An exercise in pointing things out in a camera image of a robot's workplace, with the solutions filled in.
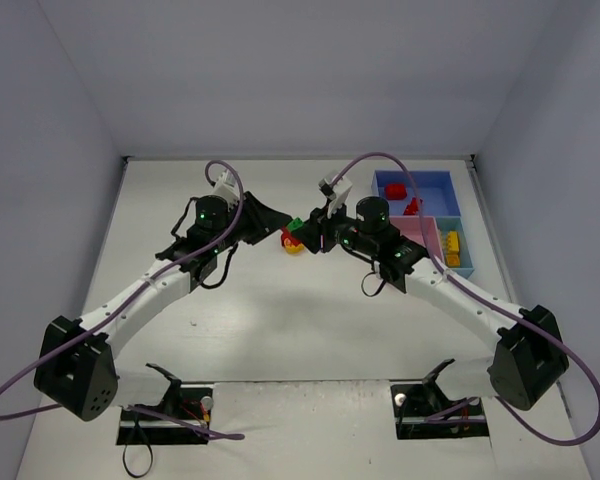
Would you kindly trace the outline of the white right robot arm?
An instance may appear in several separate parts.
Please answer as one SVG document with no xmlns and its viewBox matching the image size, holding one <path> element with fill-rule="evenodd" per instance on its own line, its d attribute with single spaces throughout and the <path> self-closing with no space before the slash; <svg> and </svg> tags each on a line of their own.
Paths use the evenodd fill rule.
<svg viewBox="0 0 600 480">
<path fill-rule="evenodd" d="M 344 207 L 334 213 L 316 208 L 294 235 L 312 253 L 336 246 L 356 253 L 386 284 L 437 308 L 488 348 L 484 358 L 445 360 L 426 376 L 426 383 L 449 401 L 499 397 L 528 411 L 568 368 L 549 310 L 496 300 L 442 268 L 437 257 L 390 223 L 388 204 L 379 197 L 359 201 L 354 217 Z"/>
</svg>

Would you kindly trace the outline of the long green lego brick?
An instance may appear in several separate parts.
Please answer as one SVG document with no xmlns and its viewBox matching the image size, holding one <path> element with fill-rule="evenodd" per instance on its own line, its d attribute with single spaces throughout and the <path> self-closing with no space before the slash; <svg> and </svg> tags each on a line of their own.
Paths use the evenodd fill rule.
<svg viewBox="0 0 600 480">
<path fill-rule="evenodd" d="M 294 232 L 304 226 L 304 222 L 301 218 L 296 217 L 291 222 L 289 222 L 286 226 L 289 232 Z"/>
</svg>

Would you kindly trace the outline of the yellow butterfly lego piece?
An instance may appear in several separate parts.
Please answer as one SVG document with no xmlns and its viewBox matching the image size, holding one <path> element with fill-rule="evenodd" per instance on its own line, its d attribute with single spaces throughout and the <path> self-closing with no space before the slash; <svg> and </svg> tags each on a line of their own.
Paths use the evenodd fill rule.
<svg viewBox="0 0 600 480">
<path fill-rule="evenodd" d="M 293 241 L 291 238 L 286 238 L 283 241 L 283 248 L 288 254 L 295 255 L 304 250 L 304 245 Z"/>
</svg>

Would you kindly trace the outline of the red rounded lego piece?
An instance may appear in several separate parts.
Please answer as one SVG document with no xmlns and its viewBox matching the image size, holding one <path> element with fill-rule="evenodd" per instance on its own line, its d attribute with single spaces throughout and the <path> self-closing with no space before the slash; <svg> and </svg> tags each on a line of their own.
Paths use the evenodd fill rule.
<svg viewBox="0 0 600 480">
<path fill-rule="evenodd" d="M 290 246 L 293 245 L 293 242 L 291 240 L 291 234 L 290 234 L 289 230 L 286 227 L 284 227 L 281 230 L 280 240 L 281 240 L 281 245 L 282 245 L 283 248 L 287 248 L 287 247 L 290 247 Z"/>
</svg>

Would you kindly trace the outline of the small red lego brick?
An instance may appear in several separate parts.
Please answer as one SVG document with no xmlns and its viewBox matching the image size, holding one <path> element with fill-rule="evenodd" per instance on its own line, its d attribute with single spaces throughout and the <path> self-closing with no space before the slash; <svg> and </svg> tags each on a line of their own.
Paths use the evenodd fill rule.
<svg viewBox="0 0 600 480">
<path fill-rule="evenodd" d="M 421 214 L 423 206 L 423 200 L 413 197 L 411 201 L 406 205 L 403 215 L 404 216 L 416 216 Z"/>
</svg>

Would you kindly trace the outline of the small yellow lego brick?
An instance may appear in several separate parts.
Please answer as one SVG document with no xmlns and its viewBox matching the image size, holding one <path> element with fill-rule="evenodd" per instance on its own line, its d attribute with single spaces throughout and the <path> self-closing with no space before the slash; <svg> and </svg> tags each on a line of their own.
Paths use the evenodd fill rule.
<svg viewBox="0 0 600 480">
<path fill-rule="evenodd" d="M 445 255 L 445 262 L 448 267 L 459 268 L 461 266 L 461 258 L 458 253 L 449 253 Z"/>
</svg>

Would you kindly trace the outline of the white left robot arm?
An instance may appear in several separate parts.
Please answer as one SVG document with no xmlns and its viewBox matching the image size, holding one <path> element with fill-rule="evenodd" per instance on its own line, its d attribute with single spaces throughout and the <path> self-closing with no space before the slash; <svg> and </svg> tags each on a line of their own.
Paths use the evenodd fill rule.
<svg viewBox="0 0 600 480">
<path fill-rule="evenodd" d="M 291 216 L 245 193 L 241 205 L 219 196 L 197 200 L 195 221 L 143 276 L 104 306 L 76 320 L 59 317 L 47 327 L 34 385 L 83 421 L 111 406 L 157 406 L 174 397 L 175 377 L 150 364 L 139 372 L 116 368 L 130 340 L 169 305 L 201 287 L 218 256 L 239 243 L 255 245 L 284 228 Z"/>
</svg>

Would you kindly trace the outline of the yellow long lego brick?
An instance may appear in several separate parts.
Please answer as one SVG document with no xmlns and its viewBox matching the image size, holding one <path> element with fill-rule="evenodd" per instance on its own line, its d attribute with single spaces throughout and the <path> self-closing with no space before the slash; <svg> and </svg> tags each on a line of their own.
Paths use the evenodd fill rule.
<svg viewBox="0 0 600 480">
<path fill-rule="evenodd" d="M 460 253 L 460 236 L 456 230 L 444 232 L 442 234 L 443 252 L 447 255 L 458 255 Z"/>
</svg>

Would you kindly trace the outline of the red long lego brick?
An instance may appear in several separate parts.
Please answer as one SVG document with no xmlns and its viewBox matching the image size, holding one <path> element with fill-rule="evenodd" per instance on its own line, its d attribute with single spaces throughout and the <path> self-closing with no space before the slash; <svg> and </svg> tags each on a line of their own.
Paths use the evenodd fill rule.
<svg viewBox="0 0 600 480">
<path fill-rule="evenodd" d="M 389 201 L 401 201 L 407 198 L 408 191 L 403 183 L 390 183 L 384 187 L 384 194 Z"/>
</svg>

